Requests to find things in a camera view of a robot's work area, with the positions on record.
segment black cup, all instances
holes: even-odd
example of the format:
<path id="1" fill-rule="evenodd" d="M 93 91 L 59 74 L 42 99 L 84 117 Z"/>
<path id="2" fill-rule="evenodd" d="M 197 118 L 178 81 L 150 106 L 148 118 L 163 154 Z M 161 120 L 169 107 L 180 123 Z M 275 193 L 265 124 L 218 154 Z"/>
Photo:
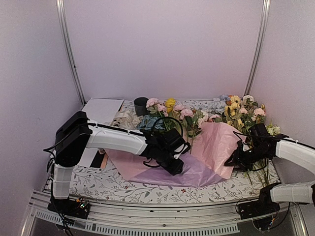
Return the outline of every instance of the black cup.
<path id="1" fill-rule="evenodd" d="M 138 97 L 134 100 L 134 109 L 137 116 L 145 116 L 149 113 L 147 110 L 147 101 L 146 97 Z"/>

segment wrapping paper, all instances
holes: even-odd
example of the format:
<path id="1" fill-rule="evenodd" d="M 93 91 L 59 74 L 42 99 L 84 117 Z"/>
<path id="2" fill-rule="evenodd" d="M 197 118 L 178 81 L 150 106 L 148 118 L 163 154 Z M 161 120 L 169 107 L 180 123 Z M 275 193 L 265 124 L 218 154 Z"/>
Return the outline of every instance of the wrapping paper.
<path id="1" fill-rule="evenodd" d="M 180 158 L 184 162 L 183 172 L 172 176 L 162 167 L 143 165 L 145 157 L 131 153 L 109 150 L 106 152 L 125 180 L 165 186 L 201 187 L 215 184 L 231 177 L 233 167 L 224 166 L 225 161 L 237 147 L 237 131 L 225 123 L 203 123 L 202 132 L 193 141 L 191 155 Z"/>

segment floral tablecloth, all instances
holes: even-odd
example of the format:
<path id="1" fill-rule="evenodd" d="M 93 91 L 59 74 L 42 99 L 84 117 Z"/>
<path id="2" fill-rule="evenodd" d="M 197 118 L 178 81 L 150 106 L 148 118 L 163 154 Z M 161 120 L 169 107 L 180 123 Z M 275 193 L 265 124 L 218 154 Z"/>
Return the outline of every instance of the floral tablecloth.
<path id="1" fill-rule="evenodd" d="M 182 103 L 211 112 L 207 107 L 208 101 Z M 125 101 L 123 109 L 133 109 L 133 102 Z M 229 180 L 205 187 L 149 185 L 125 181 L 108 160 L 105 169 L 76 166 L 72 173 L 70 194 L 133 203 L 213 203 L 257 197 L 262 188 L 259 172 L 251 172 L 249 177 L 247 173 L 234 171 Z M 270 183 L 280 181 L 272 162 L 269 163 L 269 178 Z M 49 187 L 50 184 L 47 184 L 45 191 L 48 191 Z"/>

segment robotic arm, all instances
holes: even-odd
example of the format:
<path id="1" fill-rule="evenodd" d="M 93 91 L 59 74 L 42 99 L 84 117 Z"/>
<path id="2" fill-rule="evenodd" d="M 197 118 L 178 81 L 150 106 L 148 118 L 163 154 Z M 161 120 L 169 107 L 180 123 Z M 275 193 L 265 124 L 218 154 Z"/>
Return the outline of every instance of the robotic arm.
<path id="1" fill-rule="evenodd" d="M 277 156 L 304 167 L 315 175 L 315 149 L 290 139 L 283 134 L 270 136 L 264 124 L 250 129 L 255 148 L 244 151 L 242 141 L 226 161 L 226 166 L 237 166 L 239 170 L 252 170 L 254 162 Z M 268 214 L 280 209 L 280 202 L 315 203 L 315 181 L 306 183 L 274 183 L 260 190 L 259 200 L 238 205 L 243 218 Z"/>
<path id="2" fill-rule="evenodd" d="M 171 175 L 183 171 L 179 156 L 190 149 L 176 129 L 164 133 L 140 132 L 88 123 L 85 112 L 77 112 L 56 133 L 55 164 L 52 168 L 52 198 L 48 209 L 65 215 L 87 218 L 89 205 L 69 199 L 69 186 L 75 165 L 85 148 L 108 148 L 154 159 Z"/>

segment white paper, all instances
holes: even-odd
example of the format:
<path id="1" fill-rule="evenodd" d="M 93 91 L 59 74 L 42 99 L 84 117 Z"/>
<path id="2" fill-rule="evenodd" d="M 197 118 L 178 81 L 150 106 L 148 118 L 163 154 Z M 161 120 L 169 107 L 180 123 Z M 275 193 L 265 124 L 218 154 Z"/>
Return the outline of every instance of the white paper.
<path id="1" fill-rule="evenodd" d="M 86 112 L 87 117 L 92 121 L 109 124 L 115 118 L 115 114 L 119 111 L 122 103 L 123 100 L 92 98 L 86 103 L 82 111 Z M 97 148 L 84 149 L 78 165 L 90 167 L 96 152 Z"/>

